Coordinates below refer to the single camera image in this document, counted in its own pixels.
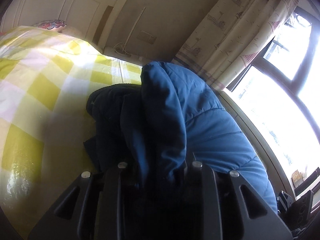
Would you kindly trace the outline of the blue puffer jacket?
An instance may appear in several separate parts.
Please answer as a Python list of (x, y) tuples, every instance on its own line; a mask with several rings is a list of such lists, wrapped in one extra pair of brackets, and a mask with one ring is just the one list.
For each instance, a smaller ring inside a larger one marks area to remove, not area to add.
[(263, 163), (199, 76), (153, 61), (142, 68), (140, 78), (140, 85), (111, 85), (88, 98), (86, 110), (95, 120), (96, 134), (85, 149), (98, 171), (126, 162), (137, 169), (139, 185), (171, 183), (193, 155), (216, 172), (238, 171), (277, 210)]

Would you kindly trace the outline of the dark framed window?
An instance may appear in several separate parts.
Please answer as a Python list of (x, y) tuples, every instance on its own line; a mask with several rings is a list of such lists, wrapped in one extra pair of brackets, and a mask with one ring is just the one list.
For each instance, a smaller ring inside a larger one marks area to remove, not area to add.
[(296, 196), (319, 182), (319, 20), (296, 8), (228, 86)]

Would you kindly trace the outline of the yellow checked bed sheet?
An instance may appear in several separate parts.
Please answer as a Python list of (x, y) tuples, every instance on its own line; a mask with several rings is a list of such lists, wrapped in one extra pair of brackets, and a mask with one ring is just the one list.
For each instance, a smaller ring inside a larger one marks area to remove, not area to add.
[(139, 84), (140, 73), (61, 33), (21, 26), (1, 36), (1, 208), (23, 238), (82, 172), (95, 171), (84, 149), (95, 134), (89, 95)]

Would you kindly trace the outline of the white nightstand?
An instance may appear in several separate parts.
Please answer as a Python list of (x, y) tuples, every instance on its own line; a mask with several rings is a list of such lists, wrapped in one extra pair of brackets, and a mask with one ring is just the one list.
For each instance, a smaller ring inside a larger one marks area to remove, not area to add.
[(144, 66), (152, 61), (151, 59), (148, 59), (146, 57), (125, 52), (121, 48), (105, 47), (103, 54), (132, 64), (137, 64), (139, 66)]

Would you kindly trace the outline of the cream patterned curtain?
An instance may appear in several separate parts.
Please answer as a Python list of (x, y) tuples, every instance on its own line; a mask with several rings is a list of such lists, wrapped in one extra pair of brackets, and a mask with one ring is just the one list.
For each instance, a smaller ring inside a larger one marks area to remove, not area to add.
[(289, 19), (299, 0), (218, 0), (172, 59), (224, 90)]

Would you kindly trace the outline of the floral patterned pillow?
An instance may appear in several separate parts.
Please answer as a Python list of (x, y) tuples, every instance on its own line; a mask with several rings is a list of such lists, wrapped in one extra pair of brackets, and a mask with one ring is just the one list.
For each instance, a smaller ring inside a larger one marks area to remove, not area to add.
[(33, 24), (33, 27), (38, 27), (49, 31), (61, 32), (67, 27), (67, 24), (63, 20), (44, 20), (39, 23)]

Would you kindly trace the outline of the white wooden headboard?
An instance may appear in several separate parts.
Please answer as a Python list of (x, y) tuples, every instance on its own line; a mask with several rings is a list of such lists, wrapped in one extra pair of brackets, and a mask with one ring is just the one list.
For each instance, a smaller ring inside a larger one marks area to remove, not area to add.
[(63, 20), (80, 31), (101, 53), (127, 0), (12, 0), (1, 16), (1, 31), (31, 26), (44, 20)]

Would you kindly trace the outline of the wall socket panel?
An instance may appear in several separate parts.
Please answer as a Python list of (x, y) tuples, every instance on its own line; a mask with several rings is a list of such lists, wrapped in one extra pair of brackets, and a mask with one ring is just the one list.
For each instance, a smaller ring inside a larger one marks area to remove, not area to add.
[(148, 44), (154, 44), (157, 37), (155, 35), (152, 35), (150, 33), (147, 33), (146, 31), (141, 30), (139, 34), (137, 35), (137, 39), (141, 40), (143, 42), (146, 42)]

